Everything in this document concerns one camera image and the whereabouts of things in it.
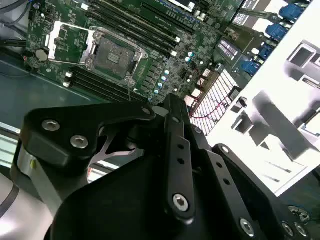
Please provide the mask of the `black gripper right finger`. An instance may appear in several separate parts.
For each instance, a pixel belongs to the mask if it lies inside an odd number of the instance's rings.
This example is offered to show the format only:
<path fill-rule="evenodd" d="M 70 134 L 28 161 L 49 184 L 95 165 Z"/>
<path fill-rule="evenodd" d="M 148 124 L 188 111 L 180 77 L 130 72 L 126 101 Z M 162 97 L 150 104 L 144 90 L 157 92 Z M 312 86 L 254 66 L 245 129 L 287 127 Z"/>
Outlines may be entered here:
<path fill-rule="evenodd" d="M 191 155 L 213 184 L 218 202 L 216 235 L 222 240 L 310 240 L 301 220 L 226 145 L 210 147 L 204 133 L 187 126 Z"/>

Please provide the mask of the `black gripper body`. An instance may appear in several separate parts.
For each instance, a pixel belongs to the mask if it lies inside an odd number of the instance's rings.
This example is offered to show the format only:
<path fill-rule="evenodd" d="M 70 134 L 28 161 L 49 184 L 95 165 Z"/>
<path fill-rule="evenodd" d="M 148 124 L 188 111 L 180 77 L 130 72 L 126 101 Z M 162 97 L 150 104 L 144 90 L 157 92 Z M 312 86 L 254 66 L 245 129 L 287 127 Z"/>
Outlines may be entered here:
<path fill-rule="evenodd" d="M 192 159 L 194 209 L 192 222 L 177 218 L 179 205 L 167 192 L 165 168 L 158 157 L 148 156 L 77 190 L 61 205 L 51 226 L 53 240 L 238 240 L 240 216 L 233 210 L 237 197 L 223 159 L 198 150 Z"/>

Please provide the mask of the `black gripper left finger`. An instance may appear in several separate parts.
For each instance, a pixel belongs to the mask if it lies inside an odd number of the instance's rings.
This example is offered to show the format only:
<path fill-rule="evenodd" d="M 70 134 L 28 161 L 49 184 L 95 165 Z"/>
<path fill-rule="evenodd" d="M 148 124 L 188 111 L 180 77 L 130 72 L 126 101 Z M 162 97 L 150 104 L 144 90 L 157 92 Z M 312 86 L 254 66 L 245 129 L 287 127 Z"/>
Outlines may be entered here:
<path fill-rule="evenodd" d="M 54 216 L 76 191 L 141 157 L 163 162 L 176 217 L 192 222 L 194 194 L 190 125 L 185 102 L 169 94 L 158 107 L 144 102 L 39 108 L 24 118 L 14 163 Z"/>

